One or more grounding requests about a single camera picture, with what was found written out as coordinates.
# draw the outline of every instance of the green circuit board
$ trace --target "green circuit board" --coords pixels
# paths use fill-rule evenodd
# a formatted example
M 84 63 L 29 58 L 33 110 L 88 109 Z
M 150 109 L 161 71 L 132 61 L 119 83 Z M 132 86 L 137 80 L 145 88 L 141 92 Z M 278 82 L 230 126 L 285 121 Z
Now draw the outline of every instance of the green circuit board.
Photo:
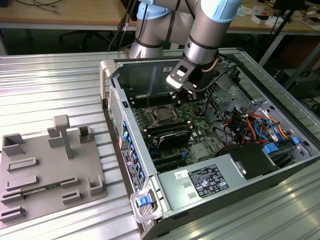
M 208 160 L 224 147 L 196 102 L 134 108 L 133 114 L 159 172 Z M 153 134 L 152 129 L 161 129 L 162 132 Z M 181 142 L 175 138 L 168 146 L 161 147 L 159 136 L 177 133 L 187 133 L 189 137 Z

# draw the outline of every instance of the desk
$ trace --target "desk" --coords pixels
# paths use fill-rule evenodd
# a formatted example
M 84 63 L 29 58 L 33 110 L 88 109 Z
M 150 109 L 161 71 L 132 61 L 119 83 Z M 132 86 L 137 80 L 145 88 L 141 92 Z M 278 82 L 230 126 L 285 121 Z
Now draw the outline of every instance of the desk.
M 259 3 L 256 0 L 246 4 L 250 7 L 255 5 L 264 6 L 263 3 Z M 55 14 L 11 0 L 8 8 L 0 8 L 0 29 L 114 31 L 126 11 L 120 0 L 63 0 L 57 5 L 61 14 Z M 266 5 L 265 9 L 269 15 L 273 15 L 273 9 Z M 301 17 L 293 17 L 293 21 L 284 27 L 259 62 L 261 66 L 267 62 L 285 35 L 320 35 L 320 31 L 309 28 L 301 23 L 300 19 Z M 134 31 L 136 29 L 135 25 L 135 22 L 131 22 L 128 30 Z M 252 21 L 251 16 L 236 16 L 227 33 L 269 34 L 270 31 L 270 27 L 259 25 Z M 173 44 L 171 49 L 174 48 L 177 49 L 178 45 Z M 1 55 L 5 55 L 5 48 L 0 39 Z

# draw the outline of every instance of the power supply label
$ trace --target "power supply label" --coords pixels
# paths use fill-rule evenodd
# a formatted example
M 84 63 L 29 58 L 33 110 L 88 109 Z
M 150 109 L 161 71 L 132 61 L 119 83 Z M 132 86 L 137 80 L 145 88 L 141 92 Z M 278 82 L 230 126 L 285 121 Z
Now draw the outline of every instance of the power supply label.
M 206 198 L 229 188 L 224 176 L 215 164 L 191 171 L 188 174 L 201 198 Z

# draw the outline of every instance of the chair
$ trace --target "chair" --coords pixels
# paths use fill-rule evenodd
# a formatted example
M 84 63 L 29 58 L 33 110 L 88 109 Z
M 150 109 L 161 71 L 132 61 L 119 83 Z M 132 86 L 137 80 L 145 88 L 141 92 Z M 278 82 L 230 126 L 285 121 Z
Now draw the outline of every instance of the chair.
M 80 47 L 80 51 L 82 52 L 82 50 L 84 49 L 87 41 L 89 39 L 91 39 L 93 36 L 98 38 L 98 39 L 101 39 L 102 41 L 104 42 L 107 42 L 107 43 L 111 43 L 111 40 L 109 40 L 108 38 L 100 35 L 98 32 L 101 32 L 101 31 L 96 31 L 96 30 L 74 30 L 74 31 L 68 31 L 68 32 L 65 32 L 65 33 L 61 33 L 59 34 L 59 43 L 64 43 L 64 37 L 66 36 L 71 36 L 71 35 L 78 35 L 78 34 L 85 34 L 84 36 L 84 39 L 82 40 L 82 44 L 81 44 L 81 47 Z

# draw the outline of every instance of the white label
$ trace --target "white label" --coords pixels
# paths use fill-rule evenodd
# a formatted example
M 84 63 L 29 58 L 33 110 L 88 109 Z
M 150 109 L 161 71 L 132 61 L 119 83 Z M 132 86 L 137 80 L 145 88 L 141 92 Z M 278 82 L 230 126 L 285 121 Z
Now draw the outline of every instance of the white label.
M 174 173 L 176 179 L 183 179 L 188 177 L 188 170 L 177 171 Z

